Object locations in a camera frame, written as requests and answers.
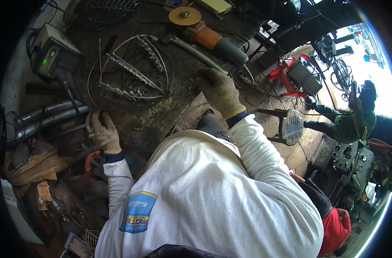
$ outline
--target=white long-sleeve shirt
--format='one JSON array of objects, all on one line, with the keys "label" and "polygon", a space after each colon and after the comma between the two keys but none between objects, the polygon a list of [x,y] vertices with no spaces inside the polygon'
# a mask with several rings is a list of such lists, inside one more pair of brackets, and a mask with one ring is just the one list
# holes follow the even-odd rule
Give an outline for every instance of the white long-sleeve shirt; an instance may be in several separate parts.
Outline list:
[{"label": "white long-sleeve shirt", "polygon": [[126,161],[104,165],[109,220],[95,257],[144,257],[164,244],[225,257],[316,257],[321,217],[249,115],[228,142],[196,130],[157,147],[134,184]]}]

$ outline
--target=grinding disc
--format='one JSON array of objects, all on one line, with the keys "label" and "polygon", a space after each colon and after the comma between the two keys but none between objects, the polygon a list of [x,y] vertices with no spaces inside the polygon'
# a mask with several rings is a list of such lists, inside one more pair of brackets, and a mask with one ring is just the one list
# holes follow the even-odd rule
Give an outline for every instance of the grinding disc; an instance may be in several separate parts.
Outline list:
[{"label": "grinding disc", "polygon": [[[165,4],[167,5],[174,5],[176,8],[181,7],[181,6],[187,6],[187,0],[166,0]],[[163,7],[165,8],[166,11],[170,12],[174,8],[170,7]]]},{"label": "grinding disc", "polygon": [[202,15],[191,7],[178,7],[169,13],[169,20],[177,25],[189,26],[200,21]]}]

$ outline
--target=metal stool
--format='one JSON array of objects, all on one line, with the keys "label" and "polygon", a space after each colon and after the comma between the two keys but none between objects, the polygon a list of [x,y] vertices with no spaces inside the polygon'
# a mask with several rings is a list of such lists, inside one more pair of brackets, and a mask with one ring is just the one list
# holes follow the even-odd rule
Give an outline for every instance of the metal stool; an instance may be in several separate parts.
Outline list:
[{"label": "metal stool", "polygon": [[303,120],[299,116],[299,111],[295,109],[258,109],[259,113],[264,113],[279,117],[279,132],[276,134],[277,138],[268,139],[272,142],[280,142],[288,146],[295,145],[299,141],[299,137],[303,132]]}]

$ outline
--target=red shirt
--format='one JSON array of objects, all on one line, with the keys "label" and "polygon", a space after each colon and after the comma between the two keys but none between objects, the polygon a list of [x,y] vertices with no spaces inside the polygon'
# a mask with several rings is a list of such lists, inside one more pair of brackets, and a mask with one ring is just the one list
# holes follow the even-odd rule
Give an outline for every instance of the red shirt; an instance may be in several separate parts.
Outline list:
[{"label": "red shirt", "polygon": [[322,220],[323,240],[319,256],[327,255],[337,250],[347,239],[351,232],[351,221],[349,216],[339,219],[338,211],[332,211]]}]

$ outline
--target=work glove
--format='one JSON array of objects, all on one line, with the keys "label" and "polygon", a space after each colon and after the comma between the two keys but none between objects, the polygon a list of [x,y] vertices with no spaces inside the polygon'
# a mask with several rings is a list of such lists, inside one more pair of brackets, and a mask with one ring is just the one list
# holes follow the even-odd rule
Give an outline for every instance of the work glove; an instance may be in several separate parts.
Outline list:
[{"label": "work glove", "polygon": [[99,121],[100,110],[89,112],[86,118],[86,130],[89,138],[100,148],[104,154],[117,154],[121,152],[118,132],[116,126],[109,114],[101,114],[101,120],[105,126]]},{"label": "work glove", "polygon": [[246,110],[239,101],[239,91],[232,78],[215,69],[200,69],[199,76],[197,85],[209,104],[219,110],[225,120]]}]

